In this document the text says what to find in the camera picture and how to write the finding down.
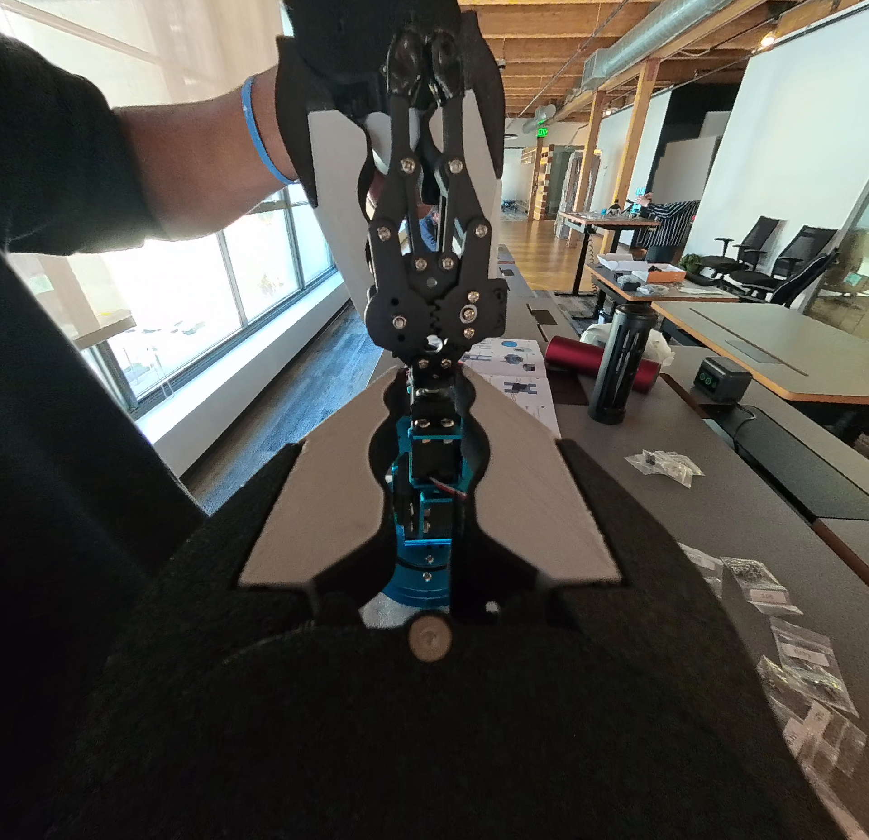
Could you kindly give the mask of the person's black shirt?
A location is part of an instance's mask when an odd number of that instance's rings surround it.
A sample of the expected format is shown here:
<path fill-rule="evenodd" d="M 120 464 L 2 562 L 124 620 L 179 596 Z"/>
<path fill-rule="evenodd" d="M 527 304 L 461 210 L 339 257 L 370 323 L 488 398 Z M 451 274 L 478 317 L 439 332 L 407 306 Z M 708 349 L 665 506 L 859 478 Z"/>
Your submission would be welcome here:
<path fill-rule="evenodd" d="M 90 81 L 1 45 L 2 838 L 50 797 L 117 632 L 201 509 L 11 267 L 163 237 Z"/>

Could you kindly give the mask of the white plastic bag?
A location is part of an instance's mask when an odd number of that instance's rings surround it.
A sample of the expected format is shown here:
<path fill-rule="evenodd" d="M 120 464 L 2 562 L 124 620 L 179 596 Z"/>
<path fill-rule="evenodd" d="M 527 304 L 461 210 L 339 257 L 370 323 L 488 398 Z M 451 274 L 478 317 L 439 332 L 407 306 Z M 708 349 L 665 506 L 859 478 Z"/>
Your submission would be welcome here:
<path fill-rule="evenodd" d="M 590 325 L 581 335 L 582 343 L 605 348 L 612 333 L 612 323 L 598 323 Z M 674 350 L 668 345 L 663 334 L 653 328 L 646 341 L 643 357 L 660 364 L 661 368 L 668 368 L 675 359 Z"/>

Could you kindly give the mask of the black mesh office chair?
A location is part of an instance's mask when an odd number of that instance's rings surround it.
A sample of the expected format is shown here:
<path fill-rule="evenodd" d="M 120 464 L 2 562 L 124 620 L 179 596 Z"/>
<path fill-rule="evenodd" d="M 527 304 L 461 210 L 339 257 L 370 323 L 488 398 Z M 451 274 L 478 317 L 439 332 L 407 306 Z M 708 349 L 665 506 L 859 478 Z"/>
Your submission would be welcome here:
<path fill-rule="evenodd" d="M 721 243 L 721 253 L 701 259 L 701 278 L 713 281 L 744 269 L 755 271 L 766 255 L 766 243 L 780 224 L 779 219 L 760 216 L 742 242 L 729 237 L 715 237 L 715 241 Z"/>
<path fill-rule="evenodd" d="M 818 265 L 831 263 L 832 255 L 822 250 L 836 234 L 835 229 L 802 226 L 776 258 L 771 273 L 740 268 L 725 280 L 745 301 L 790 307 L 812 282 L 809 273 L 817 279 L 822 272 Z"/>

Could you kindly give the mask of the large paned window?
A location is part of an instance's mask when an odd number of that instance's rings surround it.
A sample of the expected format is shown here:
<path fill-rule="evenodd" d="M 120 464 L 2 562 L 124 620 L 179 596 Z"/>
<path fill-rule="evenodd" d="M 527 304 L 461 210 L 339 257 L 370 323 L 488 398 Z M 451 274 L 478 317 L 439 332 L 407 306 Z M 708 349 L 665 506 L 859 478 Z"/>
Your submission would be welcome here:
<path fill-rule="evenodd" d="M 111 107 L 230 92 L 292 34 L 281 0 L 2 0 L 2 34 L 96 85 Z M 122 407 L 144 412 L 297 302 L 333 261 L 299 187 L 186 241 L 10 265 Z"/>

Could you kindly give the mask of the blue toy robot arm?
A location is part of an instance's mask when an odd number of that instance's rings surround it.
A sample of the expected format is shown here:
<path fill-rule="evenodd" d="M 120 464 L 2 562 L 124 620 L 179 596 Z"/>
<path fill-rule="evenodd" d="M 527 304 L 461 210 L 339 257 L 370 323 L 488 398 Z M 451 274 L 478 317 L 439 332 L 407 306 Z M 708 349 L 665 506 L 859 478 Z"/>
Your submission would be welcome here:
<path fill-rule="evenodd" d="M 390 163 L 368 228 L 375 284 L 365 310 L 375 344 L 407 368 L 396 419 L 398 454 L 387 475 L 397 560 L 383 592 L 418 611 L 444 611 L 450 605 L 451 556 L 472 478 L 462 454 L 460 362 L 472 345 L 504 331 L 506 286 L 487 277 L 488 224 L 464 173 L 459 101 L 446 108 L 445 152 L 435 165 L 433 203 L 422 198 L 422 160 L 409 148 L 408 107 L 402 96 L 393 97 L 390 114 Z M 437 266 L 440 259 L 444 270 L 454 263 L 422 242 L 420 204 L 440 210 L 440 250 L 450 230 L 463 236 L 452 284 L 428 282 L 430 263 Z"/>

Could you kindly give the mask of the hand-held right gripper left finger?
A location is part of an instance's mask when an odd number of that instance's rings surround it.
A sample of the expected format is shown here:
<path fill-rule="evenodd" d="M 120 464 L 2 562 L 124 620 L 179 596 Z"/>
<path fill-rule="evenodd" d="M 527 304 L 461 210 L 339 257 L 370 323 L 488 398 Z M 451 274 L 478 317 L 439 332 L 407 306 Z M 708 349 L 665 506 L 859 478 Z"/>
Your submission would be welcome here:
<path fill-rule="evenodd" d="M 382 588 L 396 568 L 385 468 L 371 463 L 390 429 L 393 367 L 311 431 L 242 569 L 244 588 Z"/>

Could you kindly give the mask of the black power box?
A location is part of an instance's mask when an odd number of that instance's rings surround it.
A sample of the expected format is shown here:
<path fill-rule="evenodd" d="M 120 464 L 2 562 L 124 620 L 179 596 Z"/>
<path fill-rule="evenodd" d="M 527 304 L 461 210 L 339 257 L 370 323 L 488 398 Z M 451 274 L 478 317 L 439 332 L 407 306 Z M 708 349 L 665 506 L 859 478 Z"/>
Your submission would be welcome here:
<path fill-rule="evenodd" d="M 753 381 L 753 375 L 744 367 L 713 355 L 702 359 L 692 388 L 709 404 L 733 407 L 743 399 Z"/>

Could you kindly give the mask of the blue wristband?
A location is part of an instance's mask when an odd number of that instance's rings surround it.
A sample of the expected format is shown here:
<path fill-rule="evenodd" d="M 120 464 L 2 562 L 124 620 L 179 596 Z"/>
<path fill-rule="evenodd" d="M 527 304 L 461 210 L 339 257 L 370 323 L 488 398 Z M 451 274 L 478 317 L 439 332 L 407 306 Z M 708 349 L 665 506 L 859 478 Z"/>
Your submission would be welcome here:
<path fill-rule="evenodd" d="M 283 174 L 275 165 L 275 162 L 272 161 L 267 148 L 263 142 L 263 137 L 258 128 L 254 108 L 253 108 L 253 85 L 255 82 L 255 76 L 248 76 L 242 85 L 241 89 L 241 99 L 242 99 L 242 108 L 244 114 L 244 120 L 246 129 L 248 130 L 248 136 L 252 141 L 253 147 L 262 162 L 263 166 L 270 173 L 272 177 L 274 177 L 279 183 L 284 186 L 289 186 L 297 182 L 295 178 L 288 178 L 285 174 Z"/>

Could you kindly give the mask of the red metal cylinder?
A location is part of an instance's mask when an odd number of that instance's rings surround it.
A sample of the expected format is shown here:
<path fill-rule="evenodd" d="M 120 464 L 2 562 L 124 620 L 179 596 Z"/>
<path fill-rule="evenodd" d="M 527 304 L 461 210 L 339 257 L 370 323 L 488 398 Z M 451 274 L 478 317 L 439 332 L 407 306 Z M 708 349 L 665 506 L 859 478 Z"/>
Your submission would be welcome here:
<path fill-rule="evenodd" d="M 549 367 L 571 370 L 588 378 L 596 378 L 605 349 L 583 343 L 578 339 L 554 336 L 549 340 L 544 352 L 544 360 Z M 648 393 L 659 377 L 661 365 L 651 359 L 642 358 L 633 384 L 633 390 Z"/>

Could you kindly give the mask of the pile of small screw bags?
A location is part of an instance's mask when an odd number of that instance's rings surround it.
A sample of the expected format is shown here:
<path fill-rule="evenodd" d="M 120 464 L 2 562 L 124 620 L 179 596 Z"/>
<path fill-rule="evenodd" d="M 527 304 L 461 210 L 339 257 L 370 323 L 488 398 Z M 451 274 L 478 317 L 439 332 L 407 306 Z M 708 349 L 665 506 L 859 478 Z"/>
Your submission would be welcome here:
<path fill-rule="evenodd" d="M 679 547 L 719 601 L 739 596 L 751 610 L 755 672 L 786 747 L 845 837 L 866 839 L 839 789 L 867 767 L 867 734 L 831 639 L 798 624 L 803 611 L 765 563 Z"/>

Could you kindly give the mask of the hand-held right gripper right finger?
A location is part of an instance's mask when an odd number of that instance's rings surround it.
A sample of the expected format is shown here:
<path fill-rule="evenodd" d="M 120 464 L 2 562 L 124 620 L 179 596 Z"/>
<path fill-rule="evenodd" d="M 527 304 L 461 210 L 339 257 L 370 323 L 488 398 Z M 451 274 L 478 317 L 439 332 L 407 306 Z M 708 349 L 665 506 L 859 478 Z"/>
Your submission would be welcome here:
<path fill-rule="evenodd" d="M 482 538 L 519 573 L 548 586 L 619 584 L 621 572 L 557 438 L 474 370 L 463 367 L 462 454 Z"/>

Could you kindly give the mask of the silver spiral ventilation duct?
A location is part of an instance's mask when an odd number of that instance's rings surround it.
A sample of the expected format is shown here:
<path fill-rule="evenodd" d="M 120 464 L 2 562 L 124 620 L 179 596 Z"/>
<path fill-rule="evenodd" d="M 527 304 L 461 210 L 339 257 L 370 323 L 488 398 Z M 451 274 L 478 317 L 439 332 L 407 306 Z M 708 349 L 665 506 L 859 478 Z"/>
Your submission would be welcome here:
<path fill-rule="evenodd" d="M 644 62 L 660 61 L 665 52 L 684 46 L 686 35 L 700 29 L 721 11 L 750 10 L 764 0 L 664 0 L 612 47 L 598 49 L 585 61 L 578 94 L 616 85 L 642 71 Z"/>

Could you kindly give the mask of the black ribbed cylinder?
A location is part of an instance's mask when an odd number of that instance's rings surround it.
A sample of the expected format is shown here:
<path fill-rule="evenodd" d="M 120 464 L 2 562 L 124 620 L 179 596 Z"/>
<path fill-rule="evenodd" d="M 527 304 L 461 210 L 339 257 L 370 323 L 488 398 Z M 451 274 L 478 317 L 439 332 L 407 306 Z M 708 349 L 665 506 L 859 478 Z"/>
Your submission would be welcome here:
<path fill-rule="evenodd" d="M 648 304 L 625 303 L 615 308 L 610 335 L 589 400 L 590 419 L 605 425 L 624 420 L 650 332 L 658 315 Z"/>

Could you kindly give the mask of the person's left forearm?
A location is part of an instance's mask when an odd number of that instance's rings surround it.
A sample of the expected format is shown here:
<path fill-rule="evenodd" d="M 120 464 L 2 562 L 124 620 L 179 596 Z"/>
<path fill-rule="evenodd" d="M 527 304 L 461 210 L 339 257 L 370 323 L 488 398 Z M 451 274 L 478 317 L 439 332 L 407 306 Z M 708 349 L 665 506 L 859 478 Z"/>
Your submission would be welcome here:
<path fill-rule="evenodd" d="M 272 161 L 296 179 L 277 121 L 277 73 L 274 66 L 254 75 L 253 108 Z M 210 100 L 113 112 L 131 146 L 148 209 L 167 239 L 219 231 L 282 186 L 248 136 L 241 89 Z"/>

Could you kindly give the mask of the printed instruction sheet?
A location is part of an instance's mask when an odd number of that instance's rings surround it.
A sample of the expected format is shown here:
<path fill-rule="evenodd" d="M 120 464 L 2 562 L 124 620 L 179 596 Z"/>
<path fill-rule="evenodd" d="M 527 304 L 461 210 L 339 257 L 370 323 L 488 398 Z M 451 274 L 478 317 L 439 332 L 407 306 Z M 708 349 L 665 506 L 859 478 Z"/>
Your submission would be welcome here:
<path fill-rule="evenodd" d="M 560 437 L 547 367 L 535 339 L 484 339 L 462 363 Z"/>

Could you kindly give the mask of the grey desk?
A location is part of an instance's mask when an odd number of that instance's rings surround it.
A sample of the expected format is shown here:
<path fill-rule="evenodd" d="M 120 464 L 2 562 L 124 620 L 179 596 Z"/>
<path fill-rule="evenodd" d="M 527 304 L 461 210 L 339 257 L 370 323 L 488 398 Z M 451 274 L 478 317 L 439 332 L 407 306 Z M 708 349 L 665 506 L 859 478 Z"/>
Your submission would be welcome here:
<path fill-rule="evenodd" d="M 506 337 L 537 339 L 541 351 L 553 335 L 575 339 L 558 306 L 543 292 L 531 291 L 506 246 L 498 251 L 506 273 Z M 620 425 L 588 417 L 585 399 L 592 380 L 552 370 L 550 386 L 561 435 L 577 443 L 626 492 L 646 508 L 678 542 L 720 558 L 757 560 L 785 585 L 802 616 L 795 625 L 830 639 L 831 648 L 867 735 L 868 593 L 867 585 L 771 490 L 719 435 L 682 400 L 666 378 L 647 394 L 633 393 Z M 668 477 L 643 476 L 625 457 L 642 449 L 687 455 L 703 475 L 685 488 Z M 770 619 L 749 604 L 732 573 L 723 576 L 723 606 L 737 628 L 753 664 L 761 656 L 778 660 Z M 867 744 L 847 778 L 838 768 L 829 783 L 867 836 Z"/>

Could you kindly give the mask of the wood-edged background desk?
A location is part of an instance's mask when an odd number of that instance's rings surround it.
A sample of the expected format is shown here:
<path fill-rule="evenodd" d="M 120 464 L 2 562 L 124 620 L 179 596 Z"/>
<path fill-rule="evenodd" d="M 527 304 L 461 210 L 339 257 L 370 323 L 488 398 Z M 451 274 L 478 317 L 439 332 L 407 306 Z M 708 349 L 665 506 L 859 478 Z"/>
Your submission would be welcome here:
<path fill-rule="evenodd" d="M 868 343 L 784 306 L 656 301 L 663 319 L 783 400 L 868 405 Z"/>

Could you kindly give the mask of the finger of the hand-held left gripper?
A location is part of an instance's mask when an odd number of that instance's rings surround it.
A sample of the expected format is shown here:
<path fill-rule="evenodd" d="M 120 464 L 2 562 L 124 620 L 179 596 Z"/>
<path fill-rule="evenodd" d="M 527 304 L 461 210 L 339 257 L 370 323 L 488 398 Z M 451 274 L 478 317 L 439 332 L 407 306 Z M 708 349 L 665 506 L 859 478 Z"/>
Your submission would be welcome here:
<path fill-rule="evenodd" d="M 338 110 L 320 110 L 309 114 L 309 130 L 316 188 L 311 204 L 353 305 L 364 310 L 375 284 L 366 259 L 369 170 L 387 170 L 389 118 L 375 112 L 358 124 Z"/>
<path fill-rule="evenodd" d="M 468 90 L 462 103 L 462 131 L 463 131 L 463 161 L 464 173 L 469 176 L 473 184 L 473 190 L 482 209 L 482 215 L 488 224 L 487 237 L 489 246 L 487 249 L 487 277 L 497 276 L 497 226 L 500 218 L 501 182 L 496 177 L 494 166 L 487 143 L 482 118 L 480 115 L 477 99 L 472 90 Z M 462 235 L 455 235 L 455 230 L 450 230 L 444 238 L 444 249 L 438 253 L 444 253 L 454 263 L 450 270 L 444 270 L 440 265 L 429 264 L 428 282 L 433 284 L 452 284 L 456 281 L 459 272 L 461 258 L 459 251 L 462 249 Z"/>

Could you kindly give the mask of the clear bag with black parts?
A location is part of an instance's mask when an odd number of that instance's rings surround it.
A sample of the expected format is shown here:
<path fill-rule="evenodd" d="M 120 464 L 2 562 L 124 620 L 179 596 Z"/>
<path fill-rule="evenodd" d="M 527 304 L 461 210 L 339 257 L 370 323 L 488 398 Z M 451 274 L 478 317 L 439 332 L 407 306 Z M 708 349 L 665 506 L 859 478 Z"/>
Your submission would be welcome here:
<path fill-rule="evenodd" d="M 625 461 L 645 476 L 665 476 L 685 488 L 691 488 L 695 477 L 704 476 L 701 468 L 688 456 L 676 452 L 644 450 L 625 457 Z"/>

